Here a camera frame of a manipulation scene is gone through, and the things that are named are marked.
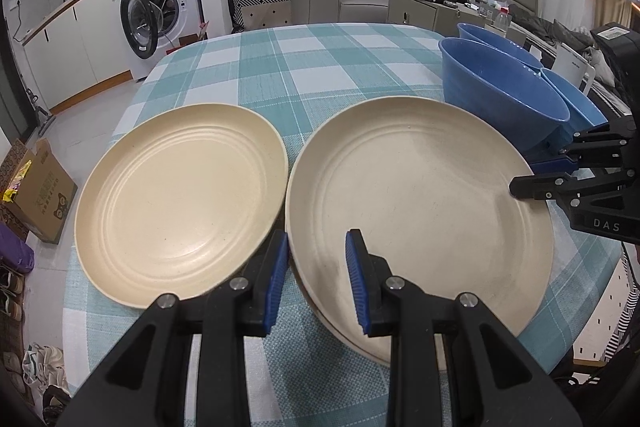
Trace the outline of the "white kitchen base cabinets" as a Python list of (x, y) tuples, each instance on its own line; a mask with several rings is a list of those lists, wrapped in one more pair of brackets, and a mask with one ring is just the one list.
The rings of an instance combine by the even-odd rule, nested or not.
[(112, 0), (77, 0), (24, 44), (43, 102), (52, 109), (132, 78)]

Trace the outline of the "purple bag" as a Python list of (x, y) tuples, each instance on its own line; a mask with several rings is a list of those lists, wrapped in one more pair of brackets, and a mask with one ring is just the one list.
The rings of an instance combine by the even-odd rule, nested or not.
[(3, 222), (0, 223), (0, 259), (12, 270), (28, 274), (35, 266), (35, 253)]

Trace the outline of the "brown cardboard box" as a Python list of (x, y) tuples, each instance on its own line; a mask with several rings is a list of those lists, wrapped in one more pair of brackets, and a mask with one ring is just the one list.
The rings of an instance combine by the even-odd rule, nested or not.
[(57, 244), (77, 184), (56, 158), (47, 139), (27, 148), (16, 139), (1, 164), (1, 209), (41, 242)]

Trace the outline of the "grey side cabinet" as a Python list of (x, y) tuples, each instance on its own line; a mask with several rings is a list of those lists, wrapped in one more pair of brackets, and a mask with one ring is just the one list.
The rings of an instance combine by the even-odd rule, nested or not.
[(386, 22), (420, 27), (444, 37), (457, 37), (458, 23), (484, 27), (489, 20), (460, 3), (448, 6), (424, 0), (388, 0)]

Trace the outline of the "light blue bowl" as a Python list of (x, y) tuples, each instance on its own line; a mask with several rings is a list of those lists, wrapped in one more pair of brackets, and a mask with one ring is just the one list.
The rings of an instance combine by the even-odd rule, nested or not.
[(570, 132), (570, 134), (608, 122), (606, 117), (600, 112), (600, 109), (598, 109), (582, 91), (573, 86), (565, 78), (556, 72), (552, 72), (552, 70), (548, 68), (541, 69), (540, 75), (551, 84), (567, 105), (570, 111), (570, 120), (564, 128)]

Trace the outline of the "dark blue large bowl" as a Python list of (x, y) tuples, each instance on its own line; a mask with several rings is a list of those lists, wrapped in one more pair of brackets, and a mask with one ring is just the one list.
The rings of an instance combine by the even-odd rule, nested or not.
[(483, 119), (521, 152), (570, 120), (559, 93), (513, 56), (463, 38), (443, 38), (438, 47), (445, 101)]

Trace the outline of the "white washing machine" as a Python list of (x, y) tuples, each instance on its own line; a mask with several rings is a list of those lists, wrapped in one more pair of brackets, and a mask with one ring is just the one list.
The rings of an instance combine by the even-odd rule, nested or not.
[(169, 51), (201, 31), (201, 0), (110, 0), (113, 38), (134, 80), (149, 75)]

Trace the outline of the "clear plastic bottle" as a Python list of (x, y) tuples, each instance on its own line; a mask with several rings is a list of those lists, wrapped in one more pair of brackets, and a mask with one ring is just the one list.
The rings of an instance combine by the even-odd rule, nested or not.
[(503, 32), (507, 32), (510, 28), (510, 23), (511, 19), (509, 9), (506, 6), (502, 6), (494, 20), (494, 26)]

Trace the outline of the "wooden shoe rack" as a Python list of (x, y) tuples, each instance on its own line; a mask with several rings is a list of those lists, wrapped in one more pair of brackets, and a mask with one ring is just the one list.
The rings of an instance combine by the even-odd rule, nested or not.
[(1, 263), (1, 366), (9, 372), (10, 381), (30, 407), (34, 394), (25, 383), (22, 362), (24, 348), (23, 309), (24, 277)]

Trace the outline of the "white electric kettle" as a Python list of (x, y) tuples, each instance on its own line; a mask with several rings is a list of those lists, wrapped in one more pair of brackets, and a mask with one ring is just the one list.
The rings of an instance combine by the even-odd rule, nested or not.
[(555, 47), (555, 52), (553, 72), (587, 95), (596, 75), (594, 67), (565, 43), (559, 42)]

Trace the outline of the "red cardboard box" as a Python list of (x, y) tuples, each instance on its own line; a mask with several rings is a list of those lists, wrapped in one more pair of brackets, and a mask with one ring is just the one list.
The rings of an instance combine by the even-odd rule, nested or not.
[(207, 28), (208, 28), (208, 22), (201, 23), (200, 30), (198, 31), (197, 34), (185, 35), (185, 36), (179, 37), (178, 46), (173, 46), (166, 52), (166, 54), (169, 55), (182, 48), (185, 48), (186, 46), (190, 46), (190, 44), (205, 40), (207, 38)]

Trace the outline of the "beige plate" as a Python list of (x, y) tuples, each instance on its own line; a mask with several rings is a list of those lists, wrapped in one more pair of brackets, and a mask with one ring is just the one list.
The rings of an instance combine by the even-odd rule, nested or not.
[(528, 375), (538, 364), (521, 343), (472, 293), (456, 299), (427, 295), (390, 273), (383, 258), (347, 260), (350, 292), (363, 334), (390, 337), (378, 358), (339, 335), (348, 347), (393, 371), (408, 366), (435, 374), (460, 363), (466, 369), (519, 369)]
[(294, 272), (317, 317), (360, 355), (390, 359), (390, 340), (357, 320), (345, 255), (356, 229), (396, 275), (438, 297), (471, 291), (523, 332), (554, 255), (547, 205), (509, 190), (528, 172), (485, 121), (427, 98), (375, 98), (327, 120), (294, 162), (285, 199)]
[(123, 135), (90, 173), (75, 217), (79, 263), (123, 306), (198, 297), (264, 243), (287, 183), (281, 135), (254, 110), (168, 110)]

